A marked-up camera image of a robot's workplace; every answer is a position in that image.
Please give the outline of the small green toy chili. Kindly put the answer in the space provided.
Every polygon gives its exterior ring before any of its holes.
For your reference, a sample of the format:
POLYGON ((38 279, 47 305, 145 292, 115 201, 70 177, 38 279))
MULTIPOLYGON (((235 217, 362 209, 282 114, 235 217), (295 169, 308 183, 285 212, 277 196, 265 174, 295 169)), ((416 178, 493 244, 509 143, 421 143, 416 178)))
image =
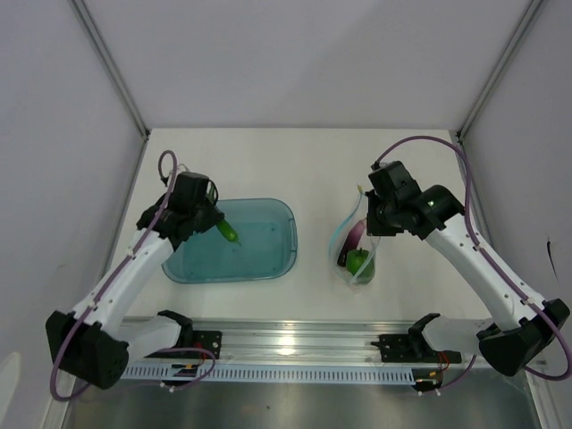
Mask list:
POLYGON ((216 225, 217 230, 221 235, 231 244, 241 245, 239 234, 236 230, 225 220, 220 221, 216 225))

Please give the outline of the purple toy eggplant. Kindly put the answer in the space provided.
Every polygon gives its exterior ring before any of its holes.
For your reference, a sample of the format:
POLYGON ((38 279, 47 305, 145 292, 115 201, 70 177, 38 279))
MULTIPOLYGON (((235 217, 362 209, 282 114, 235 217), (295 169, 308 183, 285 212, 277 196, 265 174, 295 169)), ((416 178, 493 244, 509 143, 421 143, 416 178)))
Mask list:
POLYGON ((366 230, 366 221, 359 220, 350 230, 343 241, 341 250, 337 257, 337 266, 345 267, 347 264, 348 253, 351 250, 355 250, 358 248, 359 242, 361 241, 361 237, 366 230))

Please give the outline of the clear zip top bag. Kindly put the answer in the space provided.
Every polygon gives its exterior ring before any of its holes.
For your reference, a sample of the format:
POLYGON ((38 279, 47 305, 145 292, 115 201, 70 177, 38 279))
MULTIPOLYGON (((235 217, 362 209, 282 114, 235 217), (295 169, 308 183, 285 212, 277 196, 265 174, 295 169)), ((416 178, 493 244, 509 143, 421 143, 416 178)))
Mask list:
POLYGON ((376 274, 380 238, 367 233, 368 199, 357 185, 356 201, 334 230, 328 245, 330 269, 353 290, 369 284, 376 274))

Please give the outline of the green toy bell pepper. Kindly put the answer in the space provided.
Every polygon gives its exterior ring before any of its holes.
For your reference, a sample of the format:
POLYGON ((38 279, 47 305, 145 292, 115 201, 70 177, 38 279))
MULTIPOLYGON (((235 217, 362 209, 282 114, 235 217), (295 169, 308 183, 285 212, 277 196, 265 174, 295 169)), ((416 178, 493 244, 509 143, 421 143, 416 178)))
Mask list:
POLYGON ((363 268, 357 276, 356 283, 369 283, 375 275, 374 258, 369 258, 370 251, 362 248, 351 250, 348 253, 346 269, 355 276, 358 271, 363 268))

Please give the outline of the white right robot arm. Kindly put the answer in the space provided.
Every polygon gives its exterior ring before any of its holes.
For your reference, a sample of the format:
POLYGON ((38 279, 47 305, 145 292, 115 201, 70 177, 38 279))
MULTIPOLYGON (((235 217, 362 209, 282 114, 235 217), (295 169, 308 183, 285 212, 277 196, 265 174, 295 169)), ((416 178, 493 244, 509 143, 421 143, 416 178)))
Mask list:
POLYGON ((467 210, 442 185, 422 190, 400 161, 376 162, 368 175, 366 231, 403 232, 426 242, 461 275, 484 303, 488 319, 452 319, 431 313, 409 329, 409 353, 428 360, 439 351, 477 355, 513 376, 557 337, 570 316, 561 299, 545 299, 470 231, 467 210))

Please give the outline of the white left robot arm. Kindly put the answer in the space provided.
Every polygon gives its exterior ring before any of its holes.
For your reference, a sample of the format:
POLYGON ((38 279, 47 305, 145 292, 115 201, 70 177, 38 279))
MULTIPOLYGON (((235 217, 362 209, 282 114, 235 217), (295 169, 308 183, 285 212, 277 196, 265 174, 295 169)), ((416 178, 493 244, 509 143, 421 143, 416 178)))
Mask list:
POLYGON ((217 189, 204 174, 182 172, 139 218, 126 256, 73 309, 46 320, 53 360, 50 383, 59 371, 101 390, 113 387, 128 364, 155 354, 189 353, 215 358, 194 341, 193 322, 171 310, 135 327, 122 327, 127 310, 154 272, 192 235, 223 220, 217 189))

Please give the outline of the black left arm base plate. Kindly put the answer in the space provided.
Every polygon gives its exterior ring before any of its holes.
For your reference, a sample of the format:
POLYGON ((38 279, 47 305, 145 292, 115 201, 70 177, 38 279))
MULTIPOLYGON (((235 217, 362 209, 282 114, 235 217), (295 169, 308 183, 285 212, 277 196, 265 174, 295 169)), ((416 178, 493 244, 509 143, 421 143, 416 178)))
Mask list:
MULTIPOLYGON (((222 343, 223 333, 221 331, 194 331, 192 334, 187 335, 177 348, 205 349, 210 351, 215 358, 218 359, 220 357, 222 343)), ((205 352, 180 351, 179 355, 183 358, 210 360, 209 355, 205 352)))

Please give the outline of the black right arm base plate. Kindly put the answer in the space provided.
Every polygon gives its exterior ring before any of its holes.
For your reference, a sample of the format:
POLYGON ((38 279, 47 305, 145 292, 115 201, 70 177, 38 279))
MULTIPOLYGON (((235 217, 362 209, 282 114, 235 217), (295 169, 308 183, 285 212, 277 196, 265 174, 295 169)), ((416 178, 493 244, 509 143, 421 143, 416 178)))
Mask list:
POLYGON ((377 348, 383 363, 460 364, 461 354, 456 351, 436 351, 422 336, 410 334, 381 334, 370 345, 377 348))

